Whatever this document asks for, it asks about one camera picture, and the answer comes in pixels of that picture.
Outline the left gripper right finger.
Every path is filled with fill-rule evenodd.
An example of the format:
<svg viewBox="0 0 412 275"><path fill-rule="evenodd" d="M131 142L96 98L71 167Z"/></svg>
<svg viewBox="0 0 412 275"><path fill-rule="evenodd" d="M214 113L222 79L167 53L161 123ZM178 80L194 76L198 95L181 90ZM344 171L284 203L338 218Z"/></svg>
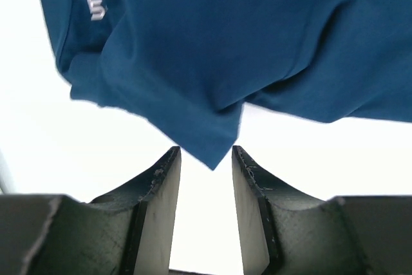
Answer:
<svg viewBox="0 0 412 275"><path fill-rule="evenodd" d="M411 197L336 196L327 201L232 149L245 274L410 274Z"/></svg>

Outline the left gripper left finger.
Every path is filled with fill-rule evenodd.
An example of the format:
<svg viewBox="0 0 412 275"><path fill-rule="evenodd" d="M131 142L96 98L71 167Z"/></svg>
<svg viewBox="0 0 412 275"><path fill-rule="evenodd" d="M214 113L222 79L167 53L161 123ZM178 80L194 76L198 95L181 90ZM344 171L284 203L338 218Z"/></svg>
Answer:
<svg viewBox="0 0 412 275"><path fill-rule="evenodd" d="M1 196L2 274L167 274L181 151L82 203L65 194Z"/></svg>

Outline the navy blue t shirt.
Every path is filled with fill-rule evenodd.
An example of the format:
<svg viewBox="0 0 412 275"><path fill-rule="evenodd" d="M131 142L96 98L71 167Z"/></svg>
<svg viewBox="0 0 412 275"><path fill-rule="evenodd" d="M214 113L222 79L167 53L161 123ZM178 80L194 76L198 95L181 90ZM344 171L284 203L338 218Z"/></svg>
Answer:
<svg viewBox="0 0 412 275"><path fill-rule="evenodd" d="M211 169L244 103L411 121L411 0L41 0L70 96L146 118Z"/></svg>

